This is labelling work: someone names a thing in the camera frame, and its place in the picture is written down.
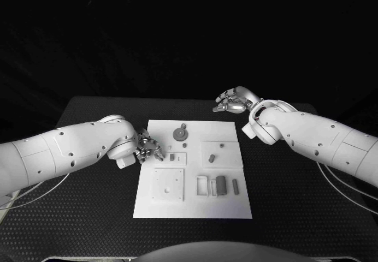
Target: white cable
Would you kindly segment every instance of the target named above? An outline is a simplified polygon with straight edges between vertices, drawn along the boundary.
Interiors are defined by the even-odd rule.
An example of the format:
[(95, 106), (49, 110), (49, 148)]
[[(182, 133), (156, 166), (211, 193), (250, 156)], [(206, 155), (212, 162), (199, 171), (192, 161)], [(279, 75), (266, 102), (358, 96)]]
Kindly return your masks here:
[(325, 175), (325, 172), (323, 172), (323, 170), (322, 170), (322, 168), (320, 168), (319, 162), (316, 162), (316, 163), (318, 163), (320, 172), (322, 172), (322, 174), (323, 174), (323, 176), (325, 176), (325, 179), (326, 179), (328, 182), (331, 183), (331, 186), (332, 186), (332, 187), (338, 190), (338, 192), (342, 194), (342, 196), (344, 196), (351, 202), (354, 202), (359, 207), (362, 207), (367, 211), (371, 211), (371, 213), (375, 213), (375, 214), (378, 215), (378, 212), (375, 212), (375, 211), (372, 211), (371, 209), (368, 209), (368, 207), (365, 207), (364, 205), (361, 205), (357, 201), (354, 201), (352, 199), (349, 199), (349, 198), (345, 196), (344, 192), (336, 188), (336, 186), (335, 186), (335, 185), (332, 184), (332, 182), (329, 181), (329, 178), (328, 178), (328, 176)]
[(10, 203), (10, 202), (16, 201), (17, 199), (20, 199), (25, 195), (28, 195), (41, 186), (42, 183), (43, 183), (43, 181), (30, 190), (28, 190), (22, 195), (19, 195), (15, 199), (12, 199), (9, 202), (6, 202), (0, 206), (5, 206), (7, 203)]
[(331, 169), (329, 169), (329, 167), (328, 167), (326, 165), (325, 165), (325, 167), (328, 168), (332, 176), (333, 176), (352, 190), (355, 190), (357, 192), (362, 193), (367, 197), (370, 197), (370, 198), (372, 198), (372, 199), (375, 199), (375, 200), (378, 201), (378, 198), (377, 198), (377, 197), (374, 197), (372, 195), (367, 194), (365, 192), (362, 192), (361, 190), (358, 190), (355, 187), (352, 187), (352, 186), (333, 174), (333, 172), (331, 171)]
[(61, 180), (61, 182), (56, 184), (56, 186), (55, 186), (42, 196), (39, 196), (36, 199), (33, 199), (30, 202), (22, 204), (22, 205), (19, 205), (19, 206), (6, 207), (6, 208), (3, 208), (3, 209), (0, 209), (0, 210), (16, 209), (17, 207), (26, 206), (28, 204), (30, 204), (32, 202), (35, 202), (38, 199), (41, 199), (41, 198), (62, 184), (62, 182), (64, 182), (65, 179), (68, 178), (68, 175), (69, 175), (69, 173), (65, 175), (65, 178)]

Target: black background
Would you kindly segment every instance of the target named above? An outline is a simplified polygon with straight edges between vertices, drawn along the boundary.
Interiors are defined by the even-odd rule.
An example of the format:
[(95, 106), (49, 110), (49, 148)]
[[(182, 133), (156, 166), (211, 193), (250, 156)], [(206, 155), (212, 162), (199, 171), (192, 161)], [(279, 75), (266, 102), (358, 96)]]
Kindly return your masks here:
[(0, 5), (0, 142), (49, 131), (74, 96), (215, 99), (238, 85), (378, 136), (365, 3)]

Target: white board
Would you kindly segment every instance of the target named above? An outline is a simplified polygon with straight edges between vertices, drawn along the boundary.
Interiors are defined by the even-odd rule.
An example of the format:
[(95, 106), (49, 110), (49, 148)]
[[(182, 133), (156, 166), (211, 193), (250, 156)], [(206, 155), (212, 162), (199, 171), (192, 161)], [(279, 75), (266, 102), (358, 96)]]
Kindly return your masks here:
[[(188, 139), (179, 142), (173, 131), (186, 124)], [(136, 196), (134, 218), (245, 218), (251, 219), (243, 162), (231, 168), (205, 168), (202, 161), (202, 142), (219, 142), (227, 145), (238, 142), (234, 122), (208, 121), (149, 121), (149, 134), (159, 141), (168, 159), (159, 162), (150, 157), (142, 165), (139, 192)], [(234, 147), (235, 156), (240, 149)], [(186, 165), (169, 160), (169, 154), (186, 153)], [(153, 172), (156, 169), (183, 170), (183, 201), (155, 201)], [(211, 196), (211, 180), (217, 176), (227, 178), (227, 195)], [(208, 197), (196, 196), (196, 177), (208, 177)], [(232, 179), (238, 181), (240, 195), (234, 194)]]

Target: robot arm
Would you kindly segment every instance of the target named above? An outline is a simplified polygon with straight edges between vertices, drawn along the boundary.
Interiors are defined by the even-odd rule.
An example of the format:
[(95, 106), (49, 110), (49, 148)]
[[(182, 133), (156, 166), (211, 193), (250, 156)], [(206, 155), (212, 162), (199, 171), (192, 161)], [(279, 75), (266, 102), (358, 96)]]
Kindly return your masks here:
[(0, 144), (0, 197), (88, 167), (106, 154), (124, 168), (136, 162), (134, 152), (140, 163), (152, 153), (165, 158), (149, 132), (137, 132), (117, 115)]
[(325, 117), (299, 112), (280, 100), (258, 99), (244, 87), (228, 90), (217, 98), (219, 101), (215, 112), (250, 111), (248, 124), (243, 128), (250, 138), (257, 136), (269, 145), (286, 140), (299, 154), (378, 187), (377, 137)]

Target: dark table surface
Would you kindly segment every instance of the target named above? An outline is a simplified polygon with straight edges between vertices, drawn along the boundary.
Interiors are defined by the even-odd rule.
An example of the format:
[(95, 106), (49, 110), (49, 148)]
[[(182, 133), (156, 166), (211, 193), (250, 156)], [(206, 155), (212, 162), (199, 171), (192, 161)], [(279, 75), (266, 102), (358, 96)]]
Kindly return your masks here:
[[(163, 247), (198, 241), (240, 241), (282, 248), (307, 257), (351, 256), (378, 261), (378, 227), (372, 215), (328, 184), (316, 163), (243, 133), (248, 113), (212, 112), (209, 100), (75, 97), (58, 127), (123, 115), (134, 128), (149, 120), (235, 122), (253, 219), (133, 218), (140, 164), (116, 161), (72, 173), (41, 200), (10, 210), (0, 225), (0, 261), (46, 257), (137, 257)], [(299, 111), (316, 113), (309, 104)], [(354, 185), (351, 176), (338, 176)], [(59, 182), (45, 182), (26, 203)], [(348, 196), (362, 198), (331, 177)]]

